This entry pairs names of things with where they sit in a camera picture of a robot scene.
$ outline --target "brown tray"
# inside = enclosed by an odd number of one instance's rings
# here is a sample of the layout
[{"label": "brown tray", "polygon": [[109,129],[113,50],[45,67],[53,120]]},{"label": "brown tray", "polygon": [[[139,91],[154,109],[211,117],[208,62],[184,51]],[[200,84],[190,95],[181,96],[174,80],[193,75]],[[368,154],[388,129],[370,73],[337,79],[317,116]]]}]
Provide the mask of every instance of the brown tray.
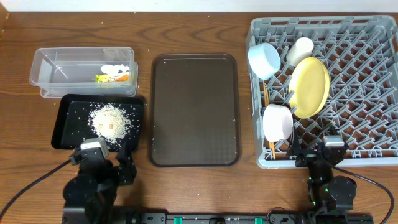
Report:
[{"label": "brown tray", "polygon": [[159,167],[231,166],[241,156],[229,54],[161,55],[152,65],[148,155]]}]

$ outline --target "yellow plate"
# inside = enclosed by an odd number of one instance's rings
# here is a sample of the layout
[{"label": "yellow plate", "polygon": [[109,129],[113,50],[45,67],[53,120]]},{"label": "yellow plate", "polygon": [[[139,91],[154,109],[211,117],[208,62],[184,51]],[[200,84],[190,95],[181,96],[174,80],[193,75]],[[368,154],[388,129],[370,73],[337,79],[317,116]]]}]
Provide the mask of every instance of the yellow plate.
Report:
[{"label": "yellow plate", "polygon": [[294,112],[299,118],[309,118],[317,114],[326,103],[329,95],[330,78],[326,66],[314,57],[302,60],[293,71],[289,92],[294,90],[290,107],[297,106]]}]

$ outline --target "white wall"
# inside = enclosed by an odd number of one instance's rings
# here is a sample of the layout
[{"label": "white wall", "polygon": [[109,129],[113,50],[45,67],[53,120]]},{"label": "white wall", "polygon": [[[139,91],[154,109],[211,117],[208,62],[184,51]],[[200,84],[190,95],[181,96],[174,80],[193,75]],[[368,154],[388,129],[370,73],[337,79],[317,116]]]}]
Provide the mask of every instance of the white wall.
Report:
[{"label": "white wall", "polygon": [[0,0],[15,11],[398,12],[398,0]]}]

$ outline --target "dish rack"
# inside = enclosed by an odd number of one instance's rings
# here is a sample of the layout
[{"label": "dish rack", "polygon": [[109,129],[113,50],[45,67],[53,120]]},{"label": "dish rack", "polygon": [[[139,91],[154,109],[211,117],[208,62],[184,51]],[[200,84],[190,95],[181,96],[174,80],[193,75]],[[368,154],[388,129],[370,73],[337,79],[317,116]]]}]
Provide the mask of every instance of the dish rack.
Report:
[{"label": "dish rack", "polygon": [[[286,61],[289,47],[300,37],[313,40],[312,57],[330,74],[329,96],[323,109],[308,119],[294,116],[302,148],[312,147],[332,126],[348,143],[340,167],[398,164],[398,28],[391,16],[260,18],[251,22],[250,46],[268,42],[282,62],[266,80],[270,103],[290,108],[288,92],[294,67]],[[294,168],[287,157],[288,140],[275,142],[275,157],[264,138],[262,81],[248,72],[252,91],[252,125],[256,162],[263,169]]]}]

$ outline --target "clear plastic container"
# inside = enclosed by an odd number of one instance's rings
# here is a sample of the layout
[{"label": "clear plastic container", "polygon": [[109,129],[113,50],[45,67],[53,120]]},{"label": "clear plastic container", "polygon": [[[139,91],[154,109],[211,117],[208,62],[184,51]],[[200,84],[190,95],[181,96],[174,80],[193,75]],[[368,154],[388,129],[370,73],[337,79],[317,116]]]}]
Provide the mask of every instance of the clear plastic container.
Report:
[{"label": "clear plastic container", "polygon": [[[103,65],[129,67],[129,79],[123,82],[95,82]],[[137,90],[138,64],[129,47],[57,47],[38,49],[30,71],[30,84],[41,87],[44,98],[63,95],[129,95]]]}]

